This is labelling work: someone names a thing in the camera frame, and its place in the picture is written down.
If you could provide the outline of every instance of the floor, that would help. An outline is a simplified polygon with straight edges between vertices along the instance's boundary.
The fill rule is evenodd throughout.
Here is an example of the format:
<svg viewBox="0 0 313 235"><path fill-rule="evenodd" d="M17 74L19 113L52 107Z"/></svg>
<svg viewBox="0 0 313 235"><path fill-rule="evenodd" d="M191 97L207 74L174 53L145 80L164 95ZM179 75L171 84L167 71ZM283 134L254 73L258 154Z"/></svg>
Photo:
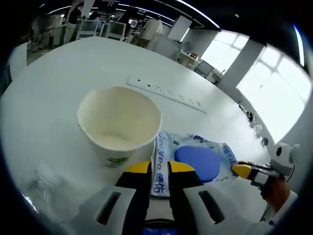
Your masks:
<svg viewBox="0 0 313 235"><path fill-rule="evenodd" d="M53 49L39 49L39 50L37 50L35 52L27 51L27 65L30 65L35 60L39 59L44 54L47 54L47 53L49 53L52 50Z"/></svg>

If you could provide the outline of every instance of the white paper cup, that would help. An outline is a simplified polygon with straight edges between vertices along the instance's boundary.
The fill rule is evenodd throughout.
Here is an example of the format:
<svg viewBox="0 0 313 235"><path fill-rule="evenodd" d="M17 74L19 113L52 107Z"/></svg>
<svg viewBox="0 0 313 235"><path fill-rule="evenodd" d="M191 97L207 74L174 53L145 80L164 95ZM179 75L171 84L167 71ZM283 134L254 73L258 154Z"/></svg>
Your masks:
<svg viewBox="0 0 313 235"><path fill-rule="evenodd" d="M79 107L77 120L106 164L118 166L154 140L162 114L145 95L112 87L89 93Z"/></svg>

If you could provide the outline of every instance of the computer monitor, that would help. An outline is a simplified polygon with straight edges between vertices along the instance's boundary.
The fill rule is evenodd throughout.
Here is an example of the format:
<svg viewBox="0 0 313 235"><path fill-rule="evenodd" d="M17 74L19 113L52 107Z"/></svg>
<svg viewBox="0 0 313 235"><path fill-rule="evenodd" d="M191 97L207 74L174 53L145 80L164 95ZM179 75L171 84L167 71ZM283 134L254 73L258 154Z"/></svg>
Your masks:
<svg viewBox="0 0 313 235"><path fill-rule="evenodd" d="M137 23L138 23L138 21L137 21L137 20L130 19L130 20L128 21L128 23L131 25L131 28L135 28L136 25L137 25Z"/></svg>
<svg viewBox="0 0 313 235"><path fill-rule="evenodd" d="M110 33L122 35L124 30L124 25L117 22L111 22Z"/></svg>
<svg viewBox="0 0 313 235"><path fill-rule="evenodd" d="M81 31L95 31L97 25L98 25L97 21L89 20L82 21Z"/></svg>

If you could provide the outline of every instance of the window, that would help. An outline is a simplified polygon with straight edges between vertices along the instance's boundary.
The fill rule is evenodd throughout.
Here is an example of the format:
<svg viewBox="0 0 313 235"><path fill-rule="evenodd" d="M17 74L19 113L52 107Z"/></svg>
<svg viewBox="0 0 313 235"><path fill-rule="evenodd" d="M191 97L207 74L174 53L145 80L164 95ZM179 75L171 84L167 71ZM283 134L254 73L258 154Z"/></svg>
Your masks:
<svg viewBox="0 0 313 235"><path fill-rule="evenodd" d="M293 60L267 46L237 89L251 103L277 144L298 121L312 85Z"/></svg>
<svg viewBox="0 0 313 235"><path fill-rule="evenodd" d="M60 23L59 23L59 25L62 25L63 20L64 20L64 14L60 15Z"/></svg>
<svg viewBox="0 0 313 235"><path fill-rule="evenodd" d="M249 37L239 33L219 32L201 59L208 62L218 71L227 71L234 63L240 51L246 45Z"/></svg>

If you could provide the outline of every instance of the white table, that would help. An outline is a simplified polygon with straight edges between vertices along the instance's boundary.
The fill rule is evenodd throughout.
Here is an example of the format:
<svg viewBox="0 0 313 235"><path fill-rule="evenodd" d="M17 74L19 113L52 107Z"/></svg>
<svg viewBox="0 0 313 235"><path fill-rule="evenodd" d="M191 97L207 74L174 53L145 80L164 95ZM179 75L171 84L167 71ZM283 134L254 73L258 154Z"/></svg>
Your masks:
<svg viewBox="0 0 313 235"><path fill-rule="evenodd" d="M1 98L0 134L15 183L22 186L29 182L34 168L44 159L66 179L64 193L77 204L102 187L115 184L129 162L119 168L101 165L78 127L76 112L88 92L128 87L130 75L150 79L206 104L208 114L132 87L162 110L162 129L226 142L239 160L268 161L238 105L210 82L157 53L90 37L59 47L24 68ZM149 157L147 147L130 162ZM257 221L266 203L249 183L238 178L223 190L245 217Z"/></svg>

